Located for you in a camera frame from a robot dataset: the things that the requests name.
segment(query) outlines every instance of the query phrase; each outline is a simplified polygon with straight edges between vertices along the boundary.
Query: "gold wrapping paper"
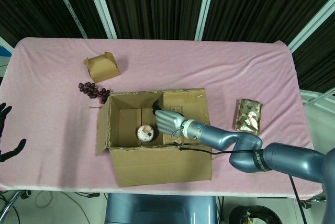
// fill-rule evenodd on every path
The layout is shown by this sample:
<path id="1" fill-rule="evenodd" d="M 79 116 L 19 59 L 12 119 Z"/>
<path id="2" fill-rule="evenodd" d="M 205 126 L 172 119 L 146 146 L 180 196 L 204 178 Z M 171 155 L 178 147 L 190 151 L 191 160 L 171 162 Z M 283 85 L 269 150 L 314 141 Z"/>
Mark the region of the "gold wrapping paper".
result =
<path id="1" fill-rule="evenodd" d="M 260 133 L 262 104 L 258 101 L 240 99 L 235 123 L 236 131 Z"/>

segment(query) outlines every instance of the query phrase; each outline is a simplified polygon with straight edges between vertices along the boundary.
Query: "table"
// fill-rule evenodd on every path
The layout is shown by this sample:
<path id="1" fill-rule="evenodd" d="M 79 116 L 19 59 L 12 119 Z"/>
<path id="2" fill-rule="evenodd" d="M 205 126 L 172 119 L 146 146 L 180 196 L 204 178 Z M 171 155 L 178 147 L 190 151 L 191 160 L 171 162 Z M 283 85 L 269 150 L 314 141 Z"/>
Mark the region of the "table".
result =
<path id="1" fill-rule="evenodd" d="M 153 91 L 204 87 L 211 124 L 233 130 L 237 100 L 264 104 L 260 137 L 312 148 L 292 55 L 281 42 L 25 38 L 13 52 L 0 102 L 13 106 L 1 150 L 27 144 L 0 164 L 0 188 L 148 194 L 294 197 L 285 174 L 235 170 L 229 155 L 213 157 L 212 181 L 119 188 L 109 152 L 96 157 L 97 99 L 79 92 L 91 81 L 83 60 L 114 54 L 121 76 L 99 85 Z M 321 185 L 295 179 L 301 198 Z"/>

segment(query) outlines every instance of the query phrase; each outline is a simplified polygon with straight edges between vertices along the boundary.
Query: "open cardboard box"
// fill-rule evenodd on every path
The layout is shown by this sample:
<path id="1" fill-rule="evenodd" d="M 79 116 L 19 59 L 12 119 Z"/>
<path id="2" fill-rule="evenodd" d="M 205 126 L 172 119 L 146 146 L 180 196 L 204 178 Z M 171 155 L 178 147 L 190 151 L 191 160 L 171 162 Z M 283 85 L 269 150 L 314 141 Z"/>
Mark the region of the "open cardboard box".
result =
<path id="1" fill-rule="evenodd" d="M 211 180 L 211 155 L 180 151 L 171 136 L 156 128 L 152 104 L 175 110 L 186 118 L 209 123 L 204 89 L 113 93 L 98 114 L 96 155 L 109 148 L 120 187 Z M 155 129 L 151 142 L 141 143 L 137 129 L 151 125 Z M 193 140 L 183 143 L 210 150 Z"/>

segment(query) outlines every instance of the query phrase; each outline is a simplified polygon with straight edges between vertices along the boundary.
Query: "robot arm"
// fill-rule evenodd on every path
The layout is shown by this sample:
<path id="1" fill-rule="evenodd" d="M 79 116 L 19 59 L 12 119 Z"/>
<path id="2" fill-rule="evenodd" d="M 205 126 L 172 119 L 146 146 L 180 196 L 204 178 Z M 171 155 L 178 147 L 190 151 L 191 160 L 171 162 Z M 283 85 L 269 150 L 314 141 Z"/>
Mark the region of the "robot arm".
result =
<path id="1" fill-rule="evenodd" d="M 251 133 L 229 132 L 194 119 L 186 119 L 179 113 L 161 109 L 158 103 L 154 103 L 153 113 L 159 132 L 175 137 L 183 135 L 219 151 L 233 144 L 234 151 L 254 150 L 231 154 L 229 163 L 240 171 L 254 173 L 275 170 L 323 183 L 327 192 L 327 206 L 322 224 L 331 224 L 335 220 L 335 149 L 324 155 L 307 148 L 271 143 L 262 150 L 262 140 Z"/>

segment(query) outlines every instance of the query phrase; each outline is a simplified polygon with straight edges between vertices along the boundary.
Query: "grapes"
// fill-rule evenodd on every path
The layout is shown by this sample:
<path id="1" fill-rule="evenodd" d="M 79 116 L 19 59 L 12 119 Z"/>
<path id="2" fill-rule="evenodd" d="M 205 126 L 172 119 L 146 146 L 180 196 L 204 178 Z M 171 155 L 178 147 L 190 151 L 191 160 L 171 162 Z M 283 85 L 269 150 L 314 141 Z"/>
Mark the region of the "grapes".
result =
<path id="1" fill-rule="evenodd" d="M 87 94 L 91 99 L 99 98 L 101 104 L 106 103 L 110 95 L 110 90 L 102 88 L 101 91 L 99 91 L 99 86 L 91 82 L 85 84 L 79 83 L 78 88 L 80 92 Z"/>

